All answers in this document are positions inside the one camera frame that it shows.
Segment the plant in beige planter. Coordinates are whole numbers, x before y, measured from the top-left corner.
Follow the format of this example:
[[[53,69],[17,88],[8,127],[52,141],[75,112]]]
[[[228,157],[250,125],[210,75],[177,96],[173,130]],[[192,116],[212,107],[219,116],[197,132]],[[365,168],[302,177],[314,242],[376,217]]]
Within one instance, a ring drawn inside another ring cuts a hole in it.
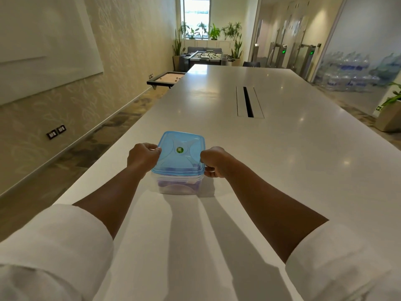
[[[382,104],[383,109],[374,123],[374,127],[386,133],[401,133],[401,84],[391,82],[389,86],[396,86],[398,90],[392,91]]]

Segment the person's left forearm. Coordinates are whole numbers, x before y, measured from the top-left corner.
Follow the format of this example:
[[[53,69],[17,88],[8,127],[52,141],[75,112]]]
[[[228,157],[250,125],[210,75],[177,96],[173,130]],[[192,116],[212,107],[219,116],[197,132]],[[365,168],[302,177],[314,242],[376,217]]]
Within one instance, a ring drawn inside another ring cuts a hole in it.
[[[75,202],[79,207],[100,220],[115,239],[131,206],[140,181],[152,169],[144,164],[130,165],[103,186]]]

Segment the person's left hand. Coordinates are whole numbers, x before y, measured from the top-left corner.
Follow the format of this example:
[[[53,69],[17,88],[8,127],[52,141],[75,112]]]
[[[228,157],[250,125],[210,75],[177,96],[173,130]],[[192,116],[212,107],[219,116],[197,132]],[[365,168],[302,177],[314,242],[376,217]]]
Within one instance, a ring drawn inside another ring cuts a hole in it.
[[[147,172],[151,171],[157,161],[147,161],[145,157],[145,143],[136,144],[130,151],[127,158],[127,167],[133,169],[135,175],[141,179]]]

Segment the tall snake plant in pot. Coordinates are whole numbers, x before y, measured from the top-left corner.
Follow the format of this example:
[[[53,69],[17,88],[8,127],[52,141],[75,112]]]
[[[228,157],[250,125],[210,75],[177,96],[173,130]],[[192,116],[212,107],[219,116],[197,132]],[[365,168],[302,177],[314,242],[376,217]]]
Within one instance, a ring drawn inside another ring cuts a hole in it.
[[[239,34],[234,41],[234,48],[231,49],[231,66],[241,66],[241,57],[243,55],[242,43],[242,34]]]
[[[174,71],[179,72],[179,61],[180,61],[180,56],[184,53],[185,47],[183,46],[182,40],[181,40],[181,34],[180,31],[175,30],[175,38],[174,38],[174,43],[172,45],[173,48],[173,67]]]

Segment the white wall board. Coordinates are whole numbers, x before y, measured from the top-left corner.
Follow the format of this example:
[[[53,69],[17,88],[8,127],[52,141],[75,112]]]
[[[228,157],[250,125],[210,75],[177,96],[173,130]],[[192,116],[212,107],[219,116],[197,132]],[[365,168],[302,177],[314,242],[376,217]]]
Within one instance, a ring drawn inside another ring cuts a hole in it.
[[[103,72],[84,0],[0,0],[0,106]]]

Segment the stack of water bottles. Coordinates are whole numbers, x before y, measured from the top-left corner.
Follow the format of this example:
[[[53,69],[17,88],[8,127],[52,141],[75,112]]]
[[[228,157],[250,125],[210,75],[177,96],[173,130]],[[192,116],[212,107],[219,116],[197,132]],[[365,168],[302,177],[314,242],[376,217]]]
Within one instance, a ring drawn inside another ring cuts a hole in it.
[[[338,51],[323,57],[313,84],[328,91],[370,92],[388,86],[400,72],[401,54],[391,53],[374,65],[368,54]]]

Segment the white shirt sleeve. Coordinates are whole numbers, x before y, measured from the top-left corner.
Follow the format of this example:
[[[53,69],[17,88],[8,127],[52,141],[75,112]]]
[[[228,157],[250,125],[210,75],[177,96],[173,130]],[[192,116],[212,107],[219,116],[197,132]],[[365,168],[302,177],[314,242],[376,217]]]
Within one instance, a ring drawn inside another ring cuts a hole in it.
[[[401,272],[332,221],[298,244],[285,270],[304,301],[401,301]]]
[[[52,205],[0,242],[0,301],[93,301],[113,250],[92,214]]]

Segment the grey sofa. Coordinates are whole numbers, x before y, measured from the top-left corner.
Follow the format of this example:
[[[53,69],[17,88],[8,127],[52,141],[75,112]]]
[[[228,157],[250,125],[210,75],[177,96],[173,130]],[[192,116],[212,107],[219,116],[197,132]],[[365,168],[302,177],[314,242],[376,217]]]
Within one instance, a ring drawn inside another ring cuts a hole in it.
[[[195,46],[189,46],[187,48],[187,53],[194,53],[194,52],[213,52],[213,53],[220,53],[222,54],[222,49],[221,48],[211,48],[211,47],[195,47]]]

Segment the window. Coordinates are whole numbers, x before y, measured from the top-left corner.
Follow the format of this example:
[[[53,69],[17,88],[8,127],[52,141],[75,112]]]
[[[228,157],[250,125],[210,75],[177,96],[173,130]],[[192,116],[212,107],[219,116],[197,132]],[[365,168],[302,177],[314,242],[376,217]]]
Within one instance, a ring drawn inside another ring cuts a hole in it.
[[[199,22],[210,23],[211,0],[180,0],[181,21],[194,26]]]

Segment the metal turnstile gate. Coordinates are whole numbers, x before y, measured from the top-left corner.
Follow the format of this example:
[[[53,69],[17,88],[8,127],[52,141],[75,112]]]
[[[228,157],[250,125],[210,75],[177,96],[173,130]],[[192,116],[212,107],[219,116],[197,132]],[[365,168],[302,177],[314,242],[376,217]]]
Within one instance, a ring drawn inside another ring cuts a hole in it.
[[[307,80],[314,54],[321,47],[321,45],[321,43],[317,45],[299,45],[295,60],[291,66],[291,70],[303,80]]]
[[[271,42],[266,67],[282,69],[288,45]]]

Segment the person's right hand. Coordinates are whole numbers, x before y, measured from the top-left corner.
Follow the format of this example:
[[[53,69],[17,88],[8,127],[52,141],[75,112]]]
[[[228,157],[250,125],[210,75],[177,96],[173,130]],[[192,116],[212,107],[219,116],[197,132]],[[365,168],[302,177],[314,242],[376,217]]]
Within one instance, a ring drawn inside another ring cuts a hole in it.
[[[233,157],[220,146],[213,146],[208,150],[215,151],[215,162],[214,164],[204,164],[204,175],[206,177],[225,178],[226,174],[228,174],[229,171],[231,171],[239,163],[235,157]]]

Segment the clear plastic food container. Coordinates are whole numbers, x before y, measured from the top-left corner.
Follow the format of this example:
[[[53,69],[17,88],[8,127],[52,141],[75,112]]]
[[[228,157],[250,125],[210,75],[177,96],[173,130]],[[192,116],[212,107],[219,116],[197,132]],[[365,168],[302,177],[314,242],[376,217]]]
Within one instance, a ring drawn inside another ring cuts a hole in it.
[[[204,177],[203,174],[171,175],[156,173],[153,170],[151,175],[155,180],[156,190],[161,194],[168,195],[196,195]]]

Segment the low black game board table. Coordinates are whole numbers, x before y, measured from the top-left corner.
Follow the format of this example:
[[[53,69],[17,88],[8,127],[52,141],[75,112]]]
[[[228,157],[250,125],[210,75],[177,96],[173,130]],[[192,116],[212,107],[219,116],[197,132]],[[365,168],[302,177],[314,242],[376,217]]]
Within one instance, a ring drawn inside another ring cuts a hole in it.
[[[183,76],[185,72],[175,72],[169,71],[166,73],[162,73],[158,76],[151,77],[146,83],[149,86],[152,86],[153,89],[156,89],[158,86],[160,87],[168,87],[169,89],[173,87]]]

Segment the blue plastic container lid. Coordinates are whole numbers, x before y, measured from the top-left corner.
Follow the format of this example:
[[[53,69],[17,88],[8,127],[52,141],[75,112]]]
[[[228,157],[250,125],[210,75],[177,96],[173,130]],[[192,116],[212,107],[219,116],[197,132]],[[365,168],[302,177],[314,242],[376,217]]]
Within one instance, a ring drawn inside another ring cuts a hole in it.
[[[158,147],[162,149],[158,162],[152,172],[169,176],[200,176],[204,174],[205,164],[200,153],[205,150],[205,139],[201,135],[166,131]]]

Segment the person's right forearm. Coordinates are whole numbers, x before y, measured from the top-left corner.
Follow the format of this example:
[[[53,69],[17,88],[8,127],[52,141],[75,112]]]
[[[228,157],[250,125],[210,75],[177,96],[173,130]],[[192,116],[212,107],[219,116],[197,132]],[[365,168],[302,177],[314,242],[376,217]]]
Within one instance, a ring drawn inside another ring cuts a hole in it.
[[[328,222],[326,217],[276,189],[238,160],[219,166],[218,171],[283,263],[308,234]]]

